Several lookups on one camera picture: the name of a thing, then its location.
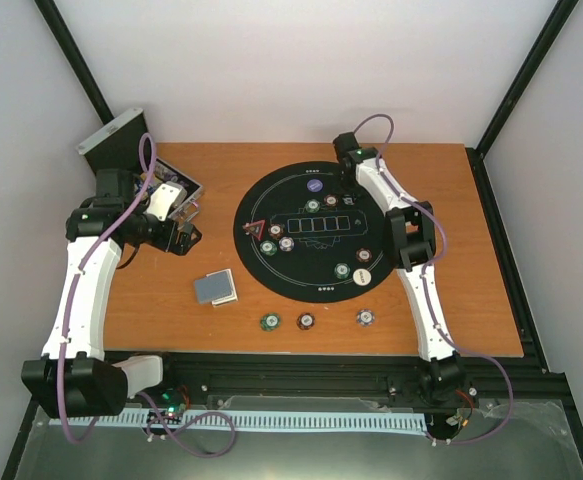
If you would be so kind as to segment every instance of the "white cable carrier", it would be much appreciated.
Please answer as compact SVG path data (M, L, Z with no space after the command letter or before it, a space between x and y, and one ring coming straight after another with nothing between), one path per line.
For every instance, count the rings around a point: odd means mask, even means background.
M169 426L177 428L193 417L211 410L188 410L182 419L167 420ZM330 412L260 412L218 410L231 417L238 432L272 433L320 433L320 432L369 432L424 435L427 431L424 414L421 413L330 413ZM146 427L152 412L149 408L125 408L120 415L100 417L97 428ZM92 417L70 418L69 425L87 426ZM51 419L49 425L60 425L60 420ZM204 417L188 427L191 430L228 431L229 427L219 417Z

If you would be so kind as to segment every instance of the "white poker chip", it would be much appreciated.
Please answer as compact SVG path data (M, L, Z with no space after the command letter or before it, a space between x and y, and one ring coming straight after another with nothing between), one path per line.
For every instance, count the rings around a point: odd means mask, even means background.
M366 268L358 268L353 272L353 281L356 285L364 287L371 283L371 272Z
M280 250L283 252L290 252L293 249L294 242L291 237L283 237L280 239Z

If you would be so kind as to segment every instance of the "blue poker chip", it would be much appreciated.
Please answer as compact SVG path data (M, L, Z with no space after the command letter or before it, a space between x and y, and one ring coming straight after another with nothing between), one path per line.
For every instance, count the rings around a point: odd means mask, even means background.
M357 322L363 327L368 327L375 322L375 315L371 310L360 310L357 315Z
M313 178L307 182L307 189L310 192L313 193L319 192L320 190L322 190L322 187L323 187L322 182L317 178Z

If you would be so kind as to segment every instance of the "green poker chip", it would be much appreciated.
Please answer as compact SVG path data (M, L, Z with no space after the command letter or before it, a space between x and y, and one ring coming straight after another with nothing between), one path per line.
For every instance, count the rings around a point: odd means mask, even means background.
M278 328L280 323L282 323L280 315L277 313L267 313L260 319L260 328L265 332L270 332L271 330Z
M307 212L315 213L320 210L320 202L317 200L309 200L307 204L304 206L304 209Z
M275 243L267 240L260 244L260 251L270 257L271 255L275 255L275 252L278 251L278 247L275 246Z
M333 271L336 277L340 280L344 280L349 276L349 273L351 273L351 268L349 268L346 263L338 263Z

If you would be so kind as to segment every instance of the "red triangle object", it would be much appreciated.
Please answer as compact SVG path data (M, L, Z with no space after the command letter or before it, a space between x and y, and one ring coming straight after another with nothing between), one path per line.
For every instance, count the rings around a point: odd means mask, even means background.
M262 240L262 235L264 234L264 220L258 220L257 222L247 223L242 228L247 235L253 235L258 239L258 242Z

